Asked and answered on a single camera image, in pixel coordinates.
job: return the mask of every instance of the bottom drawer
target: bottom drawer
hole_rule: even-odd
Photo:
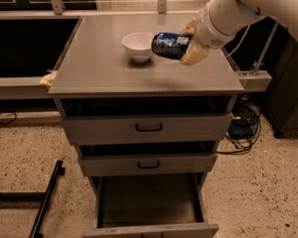
[[[82,237],[211,238],[194,174],[94,179],[96,226]]]
[[[78,160],[86,177],[209,172],[216,161],[209,142],[82,146]]]

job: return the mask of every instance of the open drawer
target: open drawer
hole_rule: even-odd
[[[82,237],[211,238],[194,174],[94,179],[96,221]]]
[[[86,177],[205,173],[217,154],[214,141],[80,146]]]
[[[65,119],[70,144],[134,144],[221,140],[231,114],[120,116]]]

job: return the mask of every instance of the speckled floor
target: speckled floor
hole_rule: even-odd
[[[298,135],[275,139],[263,117],[251,153],[219,155],[203,188],[217,238],[298,237]],[[220,150],[231,149],[222,141]],[[19,114],[0,126],[0,192],[45,191],[57,160],[59,178],[42,232],[46,238],[76,238],[93,226],[95,196],[81,174],[57,113]],[[0,238],[28,237],[37,214],[33,205],[0,208]]]

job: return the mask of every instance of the white bowl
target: white bowl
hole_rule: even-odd
[[[151,43],[153,35],[148,33],[134,33],[122,39],[122,45],[127,54],[135,61],[145,62],[153,55]]]

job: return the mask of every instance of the black handle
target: black handle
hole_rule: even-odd
[[[137,167],[140,170],[153,170],[153,169],[158,169],[160,167],[160,162],[157,161],[157,164],[154,166],[141,166],[140,162],[137,162]]]
[[[158,131],[162,131],[162,129],[163,129],[163,124],[160,123],[160,124],[159,124],[159,128],[155,128],[155,129],[141,129],[140,126],[139,126],[139,124],[136,123],[136,125],[135,125],[135,129],[136,129],[136,131],[138,131],[138,132],[158,132]]]

